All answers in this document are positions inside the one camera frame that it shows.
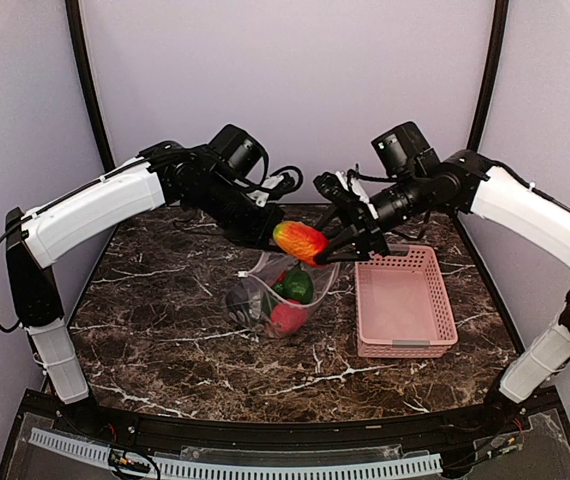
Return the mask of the clear zip top bag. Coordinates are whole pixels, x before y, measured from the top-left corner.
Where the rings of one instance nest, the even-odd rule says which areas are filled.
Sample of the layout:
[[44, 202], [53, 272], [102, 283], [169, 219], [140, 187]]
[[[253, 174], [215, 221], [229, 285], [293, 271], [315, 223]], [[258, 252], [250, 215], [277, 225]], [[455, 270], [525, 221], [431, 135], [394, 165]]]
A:
[[[314, 297], [312, 302], [309, 304], [300, 304], [299, 302], [288, 300], [282, 296], [281, 282], [286, 273], [293, 268], [300, 268], [306, 271], [313, 280]], [[269, 323], [269, 319], [266, 319], [261, 314], [260, 301], [261, 295], [264, 292], [270, 292], [276, 296], [279, 299], [279, 304], [286, 304], [292, 307], [305, 309], [307, 312], [307, 320], [305, 322], [306, 324], [314, 316], [314, 313], [321, 305], [326, 295], [329, 293], [329, 290], [334, 282], [337, 280], [339, 270], [340, 266], [338, 264], [311, 267], [294, 259], [291, 256], [282, 253], [263, 252], [254, 267], [246, 271], [240, 270], [237, 272], [236, 283], [230, 289], [240, 290], [243, 288], [250, 298], [252, 311], [255, 312], [259, 317], [258, 326], [256, 328], [245, 329], [261, 336], [273, 338], [266, 332], [266, 327]], [[223, 297], [222, 304], [225, 308], [224, 298], [225, 296]]]

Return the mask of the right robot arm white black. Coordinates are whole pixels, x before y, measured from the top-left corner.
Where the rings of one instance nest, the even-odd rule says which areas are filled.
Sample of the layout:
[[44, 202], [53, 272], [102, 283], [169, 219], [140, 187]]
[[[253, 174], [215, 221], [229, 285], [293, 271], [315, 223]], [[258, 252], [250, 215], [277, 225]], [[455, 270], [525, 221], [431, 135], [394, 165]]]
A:
[[[323, 173], [314, 180], [332, 204], [317, 223], [323, 229], [339, 219], [341, 228], [314, 259], [324, 265], [367, 260], [389, 252], [385, 233], [431, 211], [462, 212], [501, 225], [551, 254], [570, 269], [570, 208], [526, 182], [506, 164], [472, 150], [439, 159], [418, 126], [408, 121], [371, 143], [386, 175], [386, 188], [369, 196], [359, 186], [362, 174]], [[519, 405], [570, 361], [570, 290], [551, 325], [497, 378], [475, 424], [486, 434], [499, 432]]]

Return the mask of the green lime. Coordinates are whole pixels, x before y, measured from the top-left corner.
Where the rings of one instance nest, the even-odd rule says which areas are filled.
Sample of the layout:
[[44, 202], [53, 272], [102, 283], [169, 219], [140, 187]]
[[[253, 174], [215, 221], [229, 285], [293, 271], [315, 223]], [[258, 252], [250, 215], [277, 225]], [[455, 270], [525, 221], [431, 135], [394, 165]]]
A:
[[311, 276], [300, 268], [286, 273], [281, 282], [282, 296], [288, 300], [309, 304], [314, 297], [314, 283]]

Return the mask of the green cucumber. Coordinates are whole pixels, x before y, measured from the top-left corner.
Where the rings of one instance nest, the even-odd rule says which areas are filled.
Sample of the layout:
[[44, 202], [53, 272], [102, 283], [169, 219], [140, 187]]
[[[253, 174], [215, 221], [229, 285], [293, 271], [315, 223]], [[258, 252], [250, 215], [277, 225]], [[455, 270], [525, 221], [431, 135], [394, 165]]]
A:
[[269, 319], [271, 317], [272, 311], [276, 306], [279, 305], [279, 299], [270, 292], [264, 292], [261, 295], [260, 307], [261, 314]]

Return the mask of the red orange mango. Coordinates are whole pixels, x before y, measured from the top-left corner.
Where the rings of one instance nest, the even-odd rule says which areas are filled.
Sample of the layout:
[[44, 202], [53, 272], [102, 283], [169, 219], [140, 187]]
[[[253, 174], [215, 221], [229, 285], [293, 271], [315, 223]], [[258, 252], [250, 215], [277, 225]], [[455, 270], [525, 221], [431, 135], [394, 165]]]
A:
[[274, 228], [272, 237], [283, 252], [311, 267], [317, 267], [315, 257], [329, 244], [323, 233], [295, 221], [279, 223]]

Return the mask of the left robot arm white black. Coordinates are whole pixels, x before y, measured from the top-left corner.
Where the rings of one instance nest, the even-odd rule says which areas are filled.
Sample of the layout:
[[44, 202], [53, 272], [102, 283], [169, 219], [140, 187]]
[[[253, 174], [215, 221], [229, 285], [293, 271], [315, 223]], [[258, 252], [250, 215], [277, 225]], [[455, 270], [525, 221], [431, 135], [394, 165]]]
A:
[[26, 330], [58, 398], [68, 405], [68, 421], [85, 436], [99, 435], [106, 415], [88, 399], [90, 387], [65, 324], [53, 265], [110, 227], [173, 204], [203, 211], [237, 246], [270, 249], [272, 231], [284, 212], [251, 198], [249, 188], [240, 184], [241, 168], [264, 155], [250, 140], [228, 151], [211, 144], [157, 144], [44, 206], [7, 214], [0, 247], [17, 324]]

